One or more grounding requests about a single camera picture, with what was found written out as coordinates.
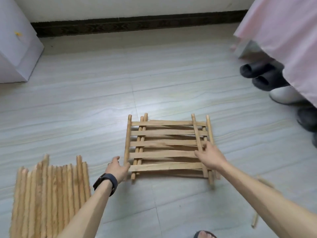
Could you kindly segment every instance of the baseboard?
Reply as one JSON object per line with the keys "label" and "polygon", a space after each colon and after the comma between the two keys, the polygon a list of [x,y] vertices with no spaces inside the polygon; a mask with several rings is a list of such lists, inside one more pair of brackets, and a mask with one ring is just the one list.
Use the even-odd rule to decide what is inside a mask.
{"label": "baseboard", "polygon": [[248,10],[161,16],[33,22],[38,37],[189,27],[242,21]]}

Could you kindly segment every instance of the wooden stick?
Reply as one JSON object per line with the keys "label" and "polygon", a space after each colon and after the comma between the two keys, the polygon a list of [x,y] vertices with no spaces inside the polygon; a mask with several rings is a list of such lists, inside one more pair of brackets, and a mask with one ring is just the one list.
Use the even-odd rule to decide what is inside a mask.
{"label": "wooden stick", "polygon": [[36,195],[35,195],[35,234],[34,238],[41,237],[41,210],[42,210],[42,173],[43,173],[43,162],[39,162],[36,167]]}
{"label": "wooden stick", "polygon": [[52,233],[53,238],[58,235],[58,204],[57,204],[57,167],[53,167],[53,187],[52,187]]}
{"label": "wooden stick", "polygon": [[82,172],[84,175],[85,201],[87,201],[91,196],[91,192],[90,192],[90,185],[89,185],[88,166],[86,162],[82,163]]}
{"label": "wooden stick", "polygon": [[[174,126],[174,125],[193,125],[192,121],[170,121],[170,120],[150,120],[144,122],[132,122],[131,126]],[[205,122],[197,122],[197,126],[206,126]]]}
{"label": "wooden stick", "polygon": [[132,123],[132,115],[128,116],[128,125],[126,127],[126,136],[125,136],[125,149],[124,149],[124,160],[123,164],[126,164],[129,159],[129,147],[130,147],[130,136],[131,136],[131,123]]}
{"label": "wooden stick", "polygon": [[[211,129],[211,123],[210,123],[210,118],[209,115],[206,115],[206,123],[207,123],[207,128],[208,128],[208,136],[209,136],[209,140],[212,144],[214,144],[214,137],[212,135],[212,129]],[[216,171],[216,179],[220,180],[221,179],[221,174]]]}
{"label": "wooden stick", "polygon": [[63,211],[63,172],[62,167],[57,167],[57,217],[58,233],[64,229],[64,211]]}
{"label": "wooden stick", "polygon": [[196,140],[161,139],[161,140],[147,140],[147,141],[139,141],[139,140],[137,140],[137,141],[131,141],[130,142],[130,147],[138,147],[138,146],[166,146],[166,145],[197,145],[197,141]]}
{"label": "wooden stick", "polygon": [[25,188],[22,238],[28,238],[32,172],[28,172]]}
{"label": "wooden stick", "polygon": [[131,159],[140,159],[140,158],[153,158],[153,157],[189,157],[197,158],[194,151],[181,151],[181,150],[163,150],[155,152],[144,152],[141,153],[130,153]]}
{"label": "wooden stick", "polygon": [[53,238],[53,227],[52,227],[52,196],[53,196],[53,192],[52,192],[52,188],[53,188],[53,166],[50,165],[47,168],[47,204],[46,204],[46,235],[47,238]]}
{"label": "wooden stick", "polygon": [[[195,136],[196,136],[196,142],[197,142],[197,146],[198,146],[198,150],[199,151],[203,151],[203,147],[201,145],[200,142],[200,136],[198,134],[198,128],[197,128],[197,123],[196,123],[196,118],[195,118],[195,114],[192,114],[192,120],[193,120],[193,126],[194,126],[194,132],[195,132]],[[208,178],[208,170],[207,167],[204,166],[204,164],[202,164],[202,168],[203,168],[203,175],[205,178]]]}
{"label": "wooden stick", "polygon": [[28,238],[34,238],[35,235],[35,200],[36,200],[36,173],[37,165],[32,171],[31,178],[31,195],[30,195],[30,213],[29,213],[29,235]]}
{"label": "wooden stick", "polygon": [[201,169],[201,163],[186,162],[164,162],[161,164],[141,164],[132,165],[129,171],[150,171],[150,170],[169,170],[169,169]]}
{"label": "wooden stick", "polygon": [[45,155],[43,159],[43,170],[42,170],[42,206],[41,206],[41,238],[47,237],[47,171],[49,165],[49,155]]}
{"label": "wooden stick", "polygon": [[81,155],[78,155],[76,157],[77,162],[77,175],[78,175],[78,188],[79,188],[79,201],[81,208],[85,204],[85,190],[84,190],[84,177],[82,173],[82,157]]}
{"label": "wooden stick", "polygon": [[68,206],[69,206],[69,221],[70,221],[75,215],[72,164],[67,165],[67,188],[68,188]]}
{"label": "wooden stick", "polygon": [[75,214],[77,214],[80,208],[77,165],[73,166],[73,189]]}
{"label": "wooden stick", "polygon": [[[198,131],[200,136],[208,135],[206,131]],[[194,130],[182,130],[182,129],[154,129],[154,130],[142,130],[131,131],[131,136],[153,136],[153,135],[194,135]]]}
{"label": "wooden stick", "polygon": [[[144,121],[144,116],[141,116],[140,118],[140,121],[143,122]],[[137,137],[137,142],[135,143],[140,143],[140,140],[141,140],[141,136],[138,136]],[[136,145],[136,148],[135,148],[135,152],[138,153],[140,148],[138,146],[141,146],[141,145]],[[133,160],[133,165],[137,165],[138,164],[138,159],[134,159]],[[135,175],[136,175],[136,172],[132,172],[131,174],[131,180],[135,180]]]}
{"label": "wooden stick", "polygon": [[[204,136],[204,141],[208,141],[207,136]],[[214,176],[211,170],[208,170],[208,182],[213,188],[215,187]]]}
{"label": "wooden stick", "polygon": [[20,167],[17,172],[16,185],[14,188],[14,201],[13,201],[13,210],[11,216],[11,228],[10,228],[10,237],[15,238],[17,233],[17,222],[18,222],[18,210],[19,210],[19,197],[20,197],[20,187],[22,180],[22,170],[23,167]]}
{"label": "wooden stick", "polygon": [[68,208],[68,182],[67,182],[67,165],[62,167],[62,184],[63,184],[63,211],[64,211],[64,227],[69,223],[69,208]]}
{"label": "wooden stick", "polygon": [[16,232],[17,237],[22,236],[24,202],[25,202],[25,192],[26,192],[26,182],[27,182],[28,172],[29,172],[28,169],[23,169],[22,175],[21,175],[19,206],[18,206],[18,219],[17,219],[17,232]]}
{"label": "wooden stick", "polygon": [[[149,120],[149,116],[148,116],[148,114],[147,113],[144,113],[144,122],[147,122]],[[145,126],[143,126],[142,127],[142,131],[145,131],[146,130],[146,127]],[[141,141],[144,141],[145,140],[145,136],[142,136],[141,137]],[[139,149],[139,153],[142,153],[144,151],[144,147],[140,147],[140,149]],[[137,163],[138,165],[140,165],[140,164],[142,164],[142,159],[138,159],[138,163]]]}

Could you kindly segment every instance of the tiled floor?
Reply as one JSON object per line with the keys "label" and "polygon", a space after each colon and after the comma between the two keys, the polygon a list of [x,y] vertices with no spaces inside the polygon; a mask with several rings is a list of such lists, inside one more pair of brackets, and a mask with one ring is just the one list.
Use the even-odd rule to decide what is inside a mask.
{"label": "tiled floor", "polygon": [[[8,237],[16,169],[44,153],[51,163],[81,154],[90,182],[123,156],[128,114],[138,120],[197,120],[209,114],[229,161],[273,182],[284,196],[317,212],[317,150],[293,107],[239,75],[229,50],[237,24],[42,39],[28,83],[0,85],[0,230]],[[224,179],[139,179],[109,199],[97,237],[275,237]]]}

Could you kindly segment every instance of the white cabinet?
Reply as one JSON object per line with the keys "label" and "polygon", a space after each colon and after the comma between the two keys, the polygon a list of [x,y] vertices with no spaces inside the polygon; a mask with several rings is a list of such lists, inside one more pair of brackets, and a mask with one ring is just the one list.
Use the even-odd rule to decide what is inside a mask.
{"label": "white cabinet", "polygon": [[0,0],[0,83],[28,81],[43,49],[14,0]]}

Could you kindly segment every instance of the pink cloth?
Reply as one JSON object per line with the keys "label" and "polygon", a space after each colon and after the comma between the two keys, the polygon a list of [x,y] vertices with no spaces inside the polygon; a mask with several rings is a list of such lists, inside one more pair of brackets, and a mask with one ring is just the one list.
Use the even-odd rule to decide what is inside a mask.
{"label": "pink cloth", "polygon": [[317,0],[255,0],[234,35],[282,63],[284,78],[317,107]]}

